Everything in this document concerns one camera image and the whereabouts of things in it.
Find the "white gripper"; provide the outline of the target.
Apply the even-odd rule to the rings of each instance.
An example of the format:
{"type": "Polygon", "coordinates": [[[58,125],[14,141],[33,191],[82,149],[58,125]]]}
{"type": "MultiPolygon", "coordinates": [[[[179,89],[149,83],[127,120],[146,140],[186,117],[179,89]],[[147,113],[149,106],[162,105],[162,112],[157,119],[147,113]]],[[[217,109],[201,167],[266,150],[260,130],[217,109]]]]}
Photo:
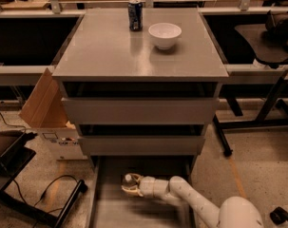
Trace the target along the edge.
{"type": "Polygon", "coordinates": [[[143,177],[142,175],[131,173],[130,181],[139,184],[139,188],[127,189],[123,187],[122,190],[130,196],[153,198],[155,180],[153,177],[143,177]]]}

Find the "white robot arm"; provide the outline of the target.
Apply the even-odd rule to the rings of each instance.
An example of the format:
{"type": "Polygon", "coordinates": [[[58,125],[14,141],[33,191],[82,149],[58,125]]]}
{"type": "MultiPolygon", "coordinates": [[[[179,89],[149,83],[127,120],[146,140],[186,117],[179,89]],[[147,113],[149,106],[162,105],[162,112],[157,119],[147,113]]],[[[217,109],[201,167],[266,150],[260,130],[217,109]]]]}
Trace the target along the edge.
{"type": "Polygon", "coordinates": [[[122,190],[131,196],[159,199],[181,209],[190,206],[208,228],[264,228],[258,209],[248,199],[231,197],[218,207],[179,176],[161,180],[127,173],[122,190]]]}

